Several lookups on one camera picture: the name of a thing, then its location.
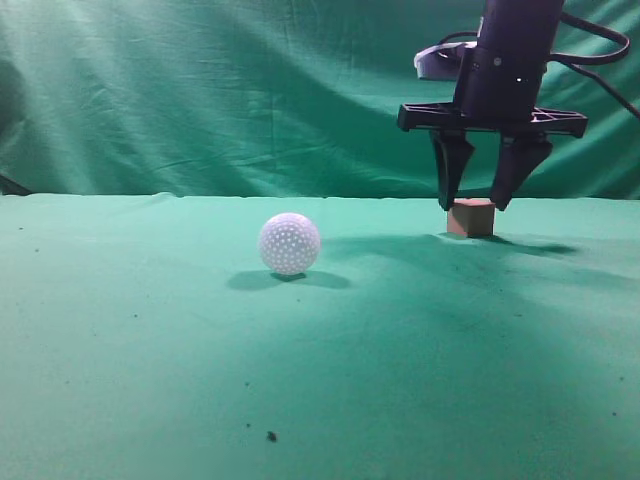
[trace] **green table surface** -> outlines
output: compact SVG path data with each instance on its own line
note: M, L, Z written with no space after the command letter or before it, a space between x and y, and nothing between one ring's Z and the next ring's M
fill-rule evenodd
M261 263L274 214L323 250ZM640 202L0 197L0 479L640 478ZM267 432L277 442L267 440Z

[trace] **black cable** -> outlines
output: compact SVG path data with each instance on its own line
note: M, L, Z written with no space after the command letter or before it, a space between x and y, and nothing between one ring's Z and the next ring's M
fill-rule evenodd
M452 40L454 38L459 38L459 37L476 37L477 38L477 36L478 36L478 32L473 32L473 31L455 32L444 37L436 45L443 45L447 43L449 40ZM462 65L462 58L460 58L457 55L449 55L446 50L439 50L437 54L439 57L446 60L447 62L454 63L457 66Z
M567 68L570 68L574 72L578 72L580 75L584 75L585 77L589 77L592 80L595 80L602 88L604 88L612 97L614 97L618 102L620 102L633 116L635 116L638 120L640 120L640 110L634 107L631 103L629 103L620 93L618 93L611 85L609 85L600 75L594 72L590 72L578 65L574 65L568 62L559 62Z
M478 32L472 32L472 31L450 33L449 35L444 37L442 40L440 40L436 45L442 45L443 43L447 43L449 40L451 40L453 38L458 38L458 37L477 37L477 36L478 36Z
M619 45L622 45L622 48L616 52L606 55L595 55L590 57L567 55L564 53L552 53L549 57L550 61L560 62L565 65L567 62L573 65L606 65L621 60L629 53L631 40L629 39L629 37L623 35L622 33L618 33L609 28L603 27L602 25L596 25L595 23L588 22L587 20L574 17L573 15L569 15L565 12L562 12L560 21L565 25L569 25L570 27L578 28L585 32L592 33L602 38L606 38L607 40L611 40Z

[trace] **green curtain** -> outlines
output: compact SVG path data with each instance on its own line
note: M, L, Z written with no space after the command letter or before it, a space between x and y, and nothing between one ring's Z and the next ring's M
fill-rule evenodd
M433 197L428 135L403 102L450 100L413 56L476 29L484 0L4 0L0 174L33 192ZM566 11L640 40L636 0ZM610 42L561 27L556 50ZM598 68L640 104L640 51ZM540 106L590 118L518 193L640 197L640 124L552 64ZM461 194L490 186L498 138L477 134Z

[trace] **golf ball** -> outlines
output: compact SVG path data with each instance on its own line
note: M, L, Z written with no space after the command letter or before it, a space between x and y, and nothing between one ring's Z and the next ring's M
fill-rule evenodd
M281 275L298 275L316 261L320 233L304 215L281 213L262 227L258 246L267 267Z

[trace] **small cube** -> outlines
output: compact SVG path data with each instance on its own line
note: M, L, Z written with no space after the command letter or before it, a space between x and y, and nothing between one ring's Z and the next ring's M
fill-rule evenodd
M447 232L465 237L490 237L496 206L490 200L456 200L447 213Z

